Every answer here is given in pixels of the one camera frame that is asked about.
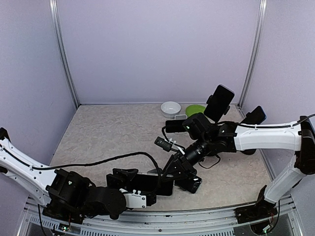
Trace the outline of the phone with clear case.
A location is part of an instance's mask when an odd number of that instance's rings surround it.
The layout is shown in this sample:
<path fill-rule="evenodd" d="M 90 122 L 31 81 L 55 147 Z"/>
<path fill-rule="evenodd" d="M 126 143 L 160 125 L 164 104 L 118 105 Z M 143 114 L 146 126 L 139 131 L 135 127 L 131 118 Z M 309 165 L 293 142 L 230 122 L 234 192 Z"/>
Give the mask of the phone with clear case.
<path fill-rule="evenodd" d="M 158 176 L 149 174 L 137 174 L 131 181 L 133 190 L 138 190 L 143 195 L 153 193 L 157 196 L 171 197 L 174 190 L 174 182 L 161 182 L 158 185 Z"/>

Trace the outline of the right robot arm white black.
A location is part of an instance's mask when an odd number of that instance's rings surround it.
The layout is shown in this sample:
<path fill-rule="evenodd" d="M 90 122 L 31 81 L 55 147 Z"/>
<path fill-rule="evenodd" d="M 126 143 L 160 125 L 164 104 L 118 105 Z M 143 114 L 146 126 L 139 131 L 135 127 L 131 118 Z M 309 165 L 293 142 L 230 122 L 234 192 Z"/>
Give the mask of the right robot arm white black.
<path fill-rule="evenodd" d="M 221 152 L 251 149 L 288 149 L 294 151 L 290 163 L 268 185 L 264 186 L 252 214 L 262 218 L 276 202 L 302 178 L 315 173 L 315 131 L 308 117 L 285 124 L 259 125 L 232 121 L 211 123 L 203 113 L 194 114 L 183 122 L 194 143 L 172 155 L 163 169 L 163 177 L 175 180 L 195 174 L 194 165 L 206 156 Z"/>

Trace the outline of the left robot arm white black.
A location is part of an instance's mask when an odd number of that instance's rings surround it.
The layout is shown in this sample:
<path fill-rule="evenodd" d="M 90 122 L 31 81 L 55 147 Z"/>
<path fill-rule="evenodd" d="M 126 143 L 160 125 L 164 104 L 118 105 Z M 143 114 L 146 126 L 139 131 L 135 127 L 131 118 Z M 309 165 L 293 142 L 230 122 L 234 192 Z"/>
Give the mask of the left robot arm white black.
<path fill-rule="evenodd" d="M 108 215 L 117 220 L 124 211 L 157 202 L 157 188 L 131 187 L 137 169 L 114 169 L 109 186 L 97 187 L 89 178 L 64 167 L 37 162 L 13 146 L 6 129 L 0 129 L 0 172 L 21 185 L 43 207 L 43 215 L 82 224 L 85 218 Z"/>

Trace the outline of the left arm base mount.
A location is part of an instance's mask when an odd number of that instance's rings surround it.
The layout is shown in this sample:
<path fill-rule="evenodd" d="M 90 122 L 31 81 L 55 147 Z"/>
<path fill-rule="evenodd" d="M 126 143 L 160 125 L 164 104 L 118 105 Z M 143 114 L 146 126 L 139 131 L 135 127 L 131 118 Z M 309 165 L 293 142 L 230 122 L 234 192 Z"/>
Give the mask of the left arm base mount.
<path fill-rule="evenodd" d="M 62 206 L 48 206 L 43 209 L 43 215 L 61 221 L 82 224 L 84 216 L 78 212 L 71 211 Z"/>

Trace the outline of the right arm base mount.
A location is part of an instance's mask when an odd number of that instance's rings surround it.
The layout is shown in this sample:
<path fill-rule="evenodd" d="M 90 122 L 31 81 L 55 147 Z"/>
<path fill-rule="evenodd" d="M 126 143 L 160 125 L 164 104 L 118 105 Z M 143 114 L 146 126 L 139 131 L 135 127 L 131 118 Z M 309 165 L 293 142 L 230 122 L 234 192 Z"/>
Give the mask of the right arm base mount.
<path fill-rule="evenodd" d="M 272 215 L 278 214 L 276 203 L 270 203 L 265 200 L 264 193 L 266 187 L 267 185 L 265 185 L 260 190 L 257 201 L 254 205 L 238 207 L 234 210 L 237 222 L 239 224 L 271 217 Z"/>

